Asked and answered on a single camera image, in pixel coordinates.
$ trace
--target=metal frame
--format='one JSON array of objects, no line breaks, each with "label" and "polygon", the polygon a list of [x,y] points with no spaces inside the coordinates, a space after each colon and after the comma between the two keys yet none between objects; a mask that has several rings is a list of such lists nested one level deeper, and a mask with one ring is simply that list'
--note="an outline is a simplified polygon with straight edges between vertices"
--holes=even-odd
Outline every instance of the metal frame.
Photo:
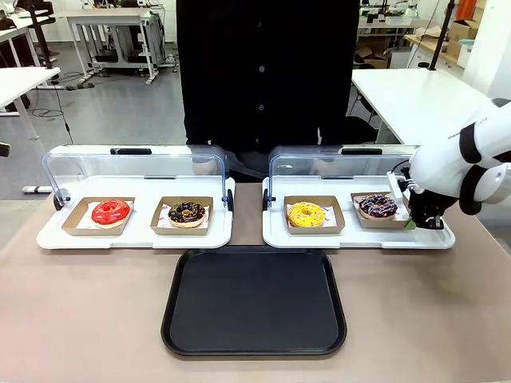
[{"label": "metal frame", "polygon": [[[80,65],[84,73],[81,82],[87,81],[95,73],[99,73],[107,68],[134,68],[134,69],[148,69],[149,78],[145,82],[150,85],[158,75],[158,69],[155,66],[163,65],[165,54],[163,57],[159,54],[159,46],[155,42],[153,28],[156,28],[156,15],[150,14],[149,16],[135,16],[135,15],[88,15],[88,16],[69,16],[67,22],[71,35],[73,37],[73,44],[77,51]],[[76,26],[78,39],[73,31],[73,26]],[[100,33],[103,30],[105,41]],[[129,35],[129,26],[139,26],[142,34],[142,49],[146,58],[146,63],[133,63],[128,62],[128,52],[133,51],[133,44],[131,36]],[[117,52],[116,62],[99,62],[96,61],[95,56],[102,49],[103,45],[108,45],[108,34],[112,36],[114,41],[115,50]]]}]

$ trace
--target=table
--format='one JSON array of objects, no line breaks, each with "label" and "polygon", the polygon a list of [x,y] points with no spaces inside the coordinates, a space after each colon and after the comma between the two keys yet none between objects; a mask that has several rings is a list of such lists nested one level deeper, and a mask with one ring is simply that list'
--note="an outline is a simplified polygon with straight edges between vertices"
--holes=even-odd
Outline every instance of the table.
[{"label": "table", "polygon": [[385,37],[399,38],[404,37],[406,34],[413,33],[417,28],[426,28],[429,20],[412,19],[409,26],[399,26],[395,24],[388,24],[387,22],[379,22],[378,19],[371,23],[367,22],[367,17],[360,17],[358,20],[358,38],[368,37]]},{"label": "table", "polygon": [[[421,62],[427,62],[428,64],[432,62],[438,39],[424,38],[421,41],[417,36],[407,34],[405,40],[412,45],[408,64],[406,65],[407,68],[418,68],[418,64]],[[459,79],[463,78],[463,73],[465,71],[464,68],[458,65],[457,58],[451,57],[446,53],[440,53],[436,67],[437,69],[443,69],[449,72]]]},{"label": "table", "polygon": [[150,29],[154,27],[154,20],[151,11],[147,8],[99,8],[91,10],[65,10],[53,15],[55,18],[66,18],[71,36],[73,37],[74,47],[77,51],[78,58],[80,60],[81,68],[84,73],[83,81],[87,81],[92,74],[88,73],[84,62],[82,60],[80,50],[78,48],[78,41],[75,38],[73,31],[73,25],[76,26],[79,41],[85,53],[88,66],[93,67],[95,63],[95,55],[97,55],[100,49],[103,49],[104,45],[108,45],[108,42],[102,41],[101,35],[106,36],[107,33],[103,30],[103,26],[108,26],[110,33],[113,36],[115,42],[115,48],[117,51],[117,62],[108,62],[103,64],[102,67],[114,67],[114,68],[140,68],[140,63],[131,63],[126,60],[126,49],[130,41],[129,32],[123,34],[122,31],[117,30],[119,26],[139,26],[141,28],[141,34],[143,41],[148,42],[149,46],[144,44],[144,55],[147,61],[146,67],[149,70],[149,79],[146,81],[147,85],[150,85],[158,75],[158,70],[154,68],[154,65],[160,63],[154,47],[157,46],[153,39],[153,34],[150,33]]},{"label": "table", "polygon": [[[260,184],[236,185],[230,244],[263,243]],[[182,251],[44,251],[47,199],[0,253],[0,379],[428,382],[511,379],[511,260],[456,207],[448,251],[329,250],[347,320],[330,357],[185,359],[160,338]]]},{"label": "table", "polygon": [[[438,142],[496,108],[483,93],[440,69],[356,69],[352,81],[407,145]],[[380,129],[377,143],[384,135]]]},{"label": "table", "polygon": [[2,84],[2,86],[0,86],[0,108],[14,101],[29,140],[39,143],[36,150],[41,154],[41,157],[46,151],[38,140],[39,136],[32,125],[25,105],[23,105],[21,95],[60,72],[60,68],[47,69],[37,66],[27,68],[0,68],[0,84]]},{"label": "table", "polygon": [[[11,15],[10,19],[16,25],[16,28],[10,30],[2,30],[0,31],[0,43],[4,41],[8,41],[10,44],[10,49],[13,53],[14,60],[16,61],[17,66],[21,66],[18,55],[16,54],[16,49],[14,48],[14,44],[12,39],[17,36],[22,36],[25,34],[26,40],[29,43],[30,53],[32,54],[32,58],[34,59],[34,64],[39,66],[39,58],[35,52],[34,43],[32,42],[32,37],[30,36],[29,27],[33,25],[31,18],[20,18],[17,15]],[[48,17],[40,17],[38,18],[38,22],[43,22],[48,20]]]}]

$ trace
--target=donut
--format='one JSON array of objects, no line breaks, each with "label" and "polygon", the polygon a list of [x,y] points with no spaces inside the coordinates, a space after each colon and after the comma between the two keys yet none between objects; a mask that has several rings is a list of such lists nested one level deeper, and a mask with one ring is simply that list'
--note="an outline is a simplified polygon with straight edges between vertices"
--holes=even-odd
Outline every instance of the donut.
[{"label": "donut", "polygon": [[320,227],[325,222],[325,211],[310,202],[294,203],[288,216],[294,227]]},{"label": "donut", "polygon": [[360,201],[358,211],[365,219],[385,221],[394,218],[398,205],[383,194],[369,195]]},{"label": "donut", "polygon": [[168,219],[170,223],[179,228],[199,226],[206,216],[206,209],[200,203],[181,202],[170,207]]},{"label": "donut", "polygon": [[102,229],[120,226],[129,214],[131,207],[120,199],[111,199],[97,205],[92,214],[94,224]]}]

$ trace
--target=gray floor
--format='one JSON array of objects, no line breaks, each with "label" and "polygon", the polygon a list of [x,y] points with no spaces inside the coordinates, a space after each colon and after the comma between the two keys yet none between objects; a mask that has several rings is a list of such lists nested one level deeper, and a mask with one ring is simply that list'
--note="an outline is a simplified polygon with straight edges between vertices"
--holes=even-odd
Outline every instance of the gray floor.
[{"label": "gray floor", "polygon": [[[55,66],[61,77],[79,71],[76,51],[70,44],[51,45],[60,52]],[[62,110],[75,144],[183,144],[183,105],[179,72],[171,69],[160,72],[152,85],[145,79],[113,74],[108,78],[94,77],[93,89],[59,91]],[[351,101],[356,91],[352,87]],[[32,108],[59,109],[53,90],[31,91]],[[354,115],[364,119],[369,113],[358,102]],[[68,144],[62,117],[31,117],[45,150]],[[379,119],[371,123],[376,127]],[[8,182],[0,183],[0,199],[33,199],[23,195],[22,186],[47,184],[35,143],[26,139],[20,120],[0,117],[0,141],[12,144],[11,156],[0,158],[0,174]]]}]

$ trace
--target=person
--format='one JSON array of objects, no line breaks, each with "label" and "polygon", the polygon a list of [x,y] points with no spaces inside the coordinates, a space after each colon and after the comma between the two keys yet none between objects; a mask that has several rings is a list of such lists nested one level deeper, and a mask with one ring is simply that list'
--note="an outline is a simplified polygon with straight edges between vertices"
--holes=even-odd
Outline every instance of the person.
[{"label": "person", "polygon": [[261,180],[278,145],[374,140],[345,117],[358,0],[177,0],[187,144],[215,144],[235,180]]}]

